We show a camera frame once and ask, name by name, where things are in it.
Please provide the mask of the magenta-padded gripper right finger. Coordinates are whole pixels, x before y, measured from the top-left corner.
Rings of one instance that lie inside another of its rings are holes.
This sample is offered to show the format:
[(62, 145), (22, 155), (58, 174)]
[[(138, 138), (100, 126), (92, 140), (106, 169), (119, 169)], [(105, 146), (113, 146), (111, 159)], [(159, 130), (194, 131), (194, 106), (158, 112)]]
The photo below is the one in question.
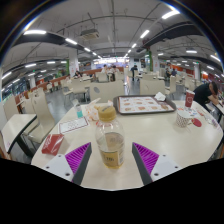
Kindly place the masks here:
[(143, 185), (148, 185), (181, 170), (181, 166), (168, 155), (159, 155), (138, 143), (132, 143), (132, 154), (135, 158)]

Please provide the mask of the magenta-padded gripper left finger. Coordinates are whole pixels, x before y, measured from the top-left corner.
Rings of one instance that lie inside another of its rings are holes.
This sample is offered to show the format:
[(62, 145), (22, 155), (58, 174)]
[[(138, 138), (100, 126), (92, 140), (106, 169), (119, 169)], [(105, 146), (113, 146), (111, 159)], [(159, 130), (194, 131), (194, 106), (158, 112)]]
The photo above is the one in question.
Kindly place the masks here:
[(91, 153), (91, 144), (86, 143), (66, 155), (56, 155), (43, 169), (76, 185), (80, 185)]

